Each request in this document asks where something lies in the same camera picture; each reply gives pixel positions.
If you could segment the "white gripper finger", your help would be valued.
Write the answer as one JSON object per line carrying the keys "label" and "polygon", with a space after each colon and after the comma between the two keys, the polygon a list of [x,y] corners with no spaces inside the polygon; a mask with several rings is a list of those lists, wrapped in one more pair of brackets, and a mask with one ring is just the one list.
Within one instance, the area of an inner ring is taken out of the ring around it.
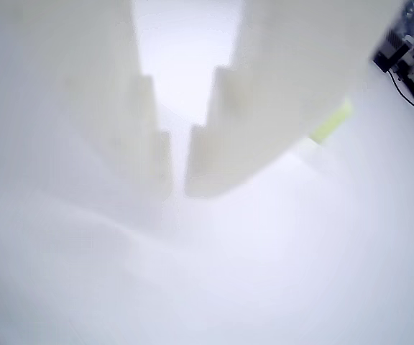
{"label": "white gripper finger", "polygon": [[171,170],[131,1],[0,1],[0,190],[156,230]]}
{"label": "white gripper finger", "polygon": [[204,126],[192,129],[185,194],[246,182],[341,104],[401,1],[245,1]]}

